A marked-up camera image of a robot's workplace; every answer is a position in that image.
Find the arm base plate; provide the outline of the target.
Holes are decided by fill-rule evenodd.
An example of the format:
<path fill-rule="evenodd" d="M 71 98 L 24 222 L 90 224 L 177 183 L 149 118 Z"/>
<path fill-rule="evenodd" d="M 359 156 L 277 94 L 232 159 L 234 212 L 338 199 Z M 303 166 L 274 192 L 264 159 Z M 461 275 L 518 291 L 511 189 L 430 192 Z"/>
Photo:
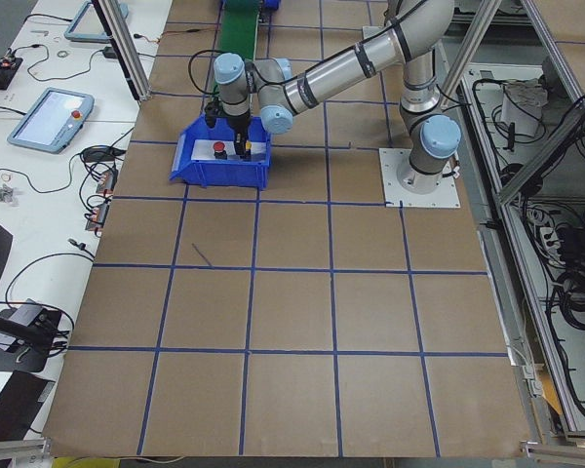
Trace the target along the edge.
<path fill-rule="evenodd" d="M 410 166 L 408 148 L 380 148 L 384 203 L 390 208 L 459 209 L 452 166 L 446 160 L 436 175 L 423 175 Z"/>

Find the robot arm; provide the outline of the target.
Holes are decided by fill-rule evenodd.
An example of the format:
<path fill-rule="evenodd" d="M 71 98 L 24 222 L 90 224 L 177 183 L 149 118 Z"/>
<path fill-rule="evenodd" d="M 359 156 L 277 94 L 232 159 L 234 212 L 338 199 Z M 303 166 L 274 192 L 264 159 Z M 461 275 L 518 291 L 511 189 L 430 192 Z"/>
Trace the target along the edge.
<path fill-rule="evenodd" d="M 394 17 L 373 36 L 293 75 L 287 60 L 250 60 L 221 53 L 214 60 L 217 95 L 206 108 L 209 127 L 223 119 L 232 131 L 238 155 L 246 154 L 256 96 L 263 128 L 272 135 L 288 132 L 293 118 L 328 98 L 400 64 L 404 92 L 400 113 L 412 141 L 397 170 L 401 186 L 429 194 L 439 184 L 447 160 L 461 140 L 459 126 L 438 110 L 441 98 L 435 71 L 435 47 L 453 16 L 451 1 L 400 1 Z"/>

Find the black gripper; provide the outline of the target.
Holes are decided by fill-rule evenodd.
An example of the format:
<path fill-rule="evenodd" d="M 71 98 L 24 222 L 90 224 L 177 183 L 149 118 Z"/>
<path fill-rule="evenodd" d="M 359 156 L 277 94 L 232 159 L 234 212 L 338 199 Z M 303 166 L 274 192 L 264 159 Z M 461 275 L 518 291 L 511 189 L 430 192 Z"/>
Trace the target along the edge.
<path fill-rule="evenodd" d="M 213 129 L 218 120 L 224 119 L 227 125 L 234 132 L 234 149 L 237 156 L 243 160 L 250 160 L 252 157 L 252 143 L 249 138 L 249 126 L 251 123 L 251 112 L 249 111 L 249 100 L 246 98 L 241 103 L 227 103 L 219 97 L 213 97 L 204 109 L 206 124 Z"/>

